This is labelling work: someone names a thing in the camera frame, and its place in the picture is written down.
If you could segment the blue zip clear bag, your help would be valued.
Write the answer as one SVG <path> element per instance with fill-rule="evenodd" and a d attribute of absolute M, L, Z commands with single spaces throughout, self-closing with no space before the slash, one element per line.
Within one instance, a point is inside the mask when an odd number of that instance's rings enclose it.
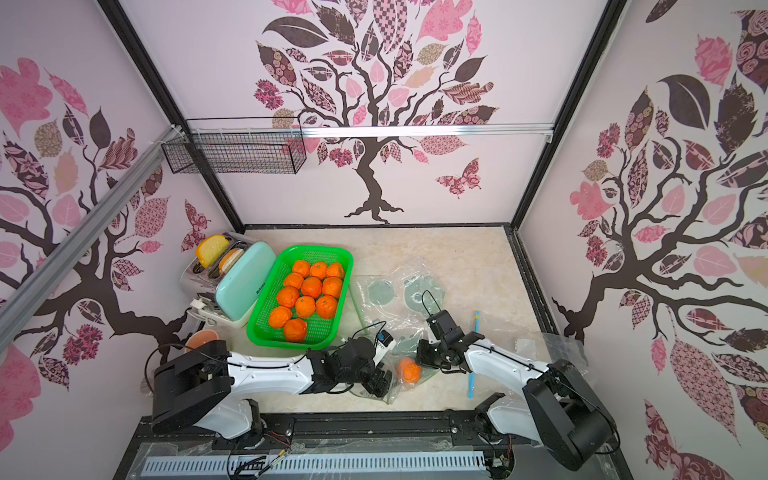
<path fill-rule="evenodd" d="M 497 346 L 532 360 L 544 363 L 568 360 L 575 365 L 591 387 L 597 384 L 583 345 L 574 339 L 516 326 L 500 316 L 482 311 L 476 311 L 474 314 L 473 330 L 483 334 Z"/>

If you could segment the eleventh orange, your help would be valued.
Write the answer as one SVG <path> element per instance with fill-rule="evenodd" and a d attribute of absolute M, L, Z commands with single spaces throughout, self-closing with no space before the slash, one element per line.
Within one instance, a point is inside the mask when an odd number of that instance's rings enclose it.
<path fill-rule="evenodd" d="M 291 318 L 282 327 L 284 340 L 303 344 L 308 335 L 308 323 L 302 318 Z"/>

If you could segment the green zip bag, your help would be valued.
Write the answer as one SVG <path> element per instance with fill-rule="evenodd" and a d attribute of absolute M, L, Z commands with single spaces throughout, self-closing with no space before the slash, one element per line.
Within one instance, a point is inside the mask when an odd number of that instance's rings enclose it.
<path fill-rule="evenodd" d="M 437 373 L 435 368 L 422 366 L 417 362 L 420 341 L 429 339 L 425 329 L 387 329 L 384 323 L 381 323 L 372 328 L 371 334 L 366 337 L 374 341 L 374 363 L 385 374 L 390 374 L 391 379 L 382 396 L 369 393 L 363 386 L 352 388 L 351 393 L 354 396 L 392 405 L 401 393 L 414 390 Z"/>
<path fill-rule="evenodd" d="M 427 334 L 427 318 L 440 310 L 446 288 L 414 259 L 385 275 L 354 275 L 351 294 L 363 327 L 383 328 L 396 338 Z"/>

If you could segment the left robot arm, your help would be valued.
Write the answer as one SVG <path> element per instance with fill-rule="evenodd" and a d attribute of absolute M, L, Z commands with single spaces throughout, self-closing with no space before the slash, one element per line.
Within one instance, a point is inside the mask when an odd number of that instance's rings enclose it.
<path fill-rule="evenodd" d="M 239 438 L 254 429 L 254 396 L 261 393 L 329 394 L 338 386 L 361 386 L 382 399 L 393 380 L 382 357 L 367 338 L 281 358 L 232 352 L 223 340 L 189 347 L 153 373 L 151 430 L 167 435 L 198 427 Z"/>

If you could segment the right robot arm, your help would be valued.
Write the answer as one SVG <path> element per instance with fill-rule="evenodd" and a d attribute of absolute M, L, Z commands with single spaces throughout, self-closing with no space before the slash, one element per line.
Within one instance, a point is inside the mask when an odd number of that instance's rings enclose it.
<path fill-rule="evenodd" d="M 503 395 L 480 409 L 495 432 L 543 446 L 563 467 L 579 470 L 593 456 L 620 446 L 618 427 L 578 368 L 565 359 L 533 360 L 505 350 L 471 332 L 450 343 L 421 340 L 416 363 L 443 373 L 488 377 L 521 396 L 515 405 Z"/>

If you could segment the green plastic basket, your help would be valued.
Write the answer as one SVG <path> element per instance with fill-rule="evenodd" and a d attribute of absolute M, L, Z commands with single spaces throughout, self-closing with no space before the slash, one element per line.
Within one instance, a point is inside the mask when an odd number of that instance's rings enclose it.
<path fill-rule="evenodd" d="M 280 253 L 246 326 L 251 343 L 321 349 L 337 336 L 354 266 L 342 248 L 295 245 Z"/>

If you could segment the mint green toaster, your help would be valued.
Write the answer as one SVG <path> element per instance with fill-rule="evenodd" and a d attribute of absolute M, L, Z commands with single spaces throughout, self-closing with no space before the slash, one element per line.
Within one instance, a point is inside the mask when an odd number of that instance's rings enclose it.
<path fill-rule="evenodd" d="M 264 241 L 236 233 L 223 233 L 231 240 L 227 251 L 207 269 L 195 258 L 180 277 L 181 290 L 191 298 L 191 313 L 211 326 L 242 328 L 248 322 L 267 277 L 277 259 Z M 220 275 L 219 261 L 233 248 L 244 254 L 225 274 Z"/>

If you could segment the pink ceramic mug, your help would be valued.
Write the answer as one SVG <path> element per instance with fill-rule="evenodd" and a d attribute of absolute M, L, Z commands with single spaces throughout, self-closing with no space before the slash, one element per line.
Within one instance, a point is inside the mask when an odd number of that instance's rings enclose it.
<path fill-rule="evenodd" d="M 219 340 L 219 334 L 215 330 L 203 329 L 192 334 L 185 343 L 187 350 L 197 349 L 207 343 Z"/>

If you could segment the orange toast slice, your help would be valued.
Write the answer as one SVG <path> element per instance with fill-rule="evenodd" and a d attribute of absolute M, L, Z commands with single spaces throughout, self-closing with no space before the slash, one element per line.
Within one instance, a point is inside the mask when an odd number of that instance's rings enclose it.
<path fill-rule="evenodd" d="M 233 248 L 229 250 L 219 261 L 219 274 L 225 275 L 233 267 L 233 265 L 239 261 L 243 254 L 244 250 L 242 248 Z"/>

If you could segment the yellow bread slice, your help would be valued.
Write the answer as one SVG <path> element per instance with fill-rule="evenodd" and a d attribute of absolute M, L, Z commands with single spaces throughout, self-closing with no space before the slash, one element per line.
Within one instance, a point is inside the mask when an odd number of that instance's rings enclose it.
<path fill-rule="evenodd" d="M 200 266 L 207 269 L 214 264 L 227 251 L 230 242 L 224 235 L 212 235 L 203 240 L 195 250 Z"/>

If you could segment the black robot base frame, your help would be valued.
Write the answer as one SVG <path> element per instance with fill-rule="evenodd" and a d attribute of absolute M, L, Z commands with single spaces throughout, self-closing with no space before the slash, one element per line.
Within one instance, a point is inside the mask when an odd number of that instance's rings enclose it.
<path fill-rule="evenodd" d="M 561 466 L 541 445 L 501 435 L 473 410 L 353 413 L 266 413 L 261 427 L 238 440 L 190 427 L 156 435 L 142 418 L 115 478 L 135 475 L 149 456 L 210 456 L 309 453 L 474 451 L 484 455 L 484 472 L 314 474 L 235 479 L 628 479 L 619 453 L 588 460 L 579 470 Z"/>

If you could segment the aluminium rail back wall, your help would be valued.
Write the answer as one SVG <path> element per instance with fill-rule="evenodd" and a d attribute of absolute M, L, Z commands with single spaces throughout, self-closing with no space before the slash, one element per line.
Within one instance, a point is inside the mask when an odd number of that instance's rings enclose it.
<path fill-rule="evenodd" d="M 380 138 L 478 135 L 552 136 L 554 125 L 548 123 L 512 123 L 483 125 L 357 126 L 302 128 L 304 138 Z"/>

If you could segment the aluminium rail wall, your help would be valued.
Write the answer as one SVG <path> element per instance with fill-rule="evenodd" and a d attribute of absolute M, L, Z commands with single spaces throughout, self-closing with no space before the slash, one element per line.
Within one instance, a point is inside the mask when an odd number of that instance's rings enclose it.
<path fill-rule="evenodd" d="M 554 125 L 548 123 L 512 123 L 483 125 L 357 126 L 302 128 L 304 138 L 380 138 L 478 135 L 552 136 Z"/>
<path fill-rule="evenodd" d="M 166 131 L 145 151 L 135 164 L 97 202 L 84 220 L 55 247 L 43 265 L 15 290 L 1 308 L 1 348 L 6 349 L 56 286 L 69 274 L 99 239 L 109 223 L 129 202 L 130 197 L 149 179 L 164 159 L 161 146 L 182 136 L 177 125 Z"/>

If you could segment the aluminium rail left wall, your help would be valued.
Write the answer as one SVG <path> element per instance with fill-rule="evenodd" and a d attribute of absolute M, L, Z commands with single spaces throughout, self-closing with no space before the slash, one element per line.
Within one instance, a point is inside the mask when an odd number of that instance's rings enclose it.
<path fill-rule="evenodd" d="M 69 274 L 99 239 L 109 223 L 129 202 L 130 197 L 149 179 L 164 159 L 161 146 L 182 136 L 177 125 L 166 131 L 145 151 L 135 164 L 97 202 L 84 220 L 55 247 L 43 265 L 15 290 L 1 308 L 1 348 L 6 349 L 56 286 Z"/>

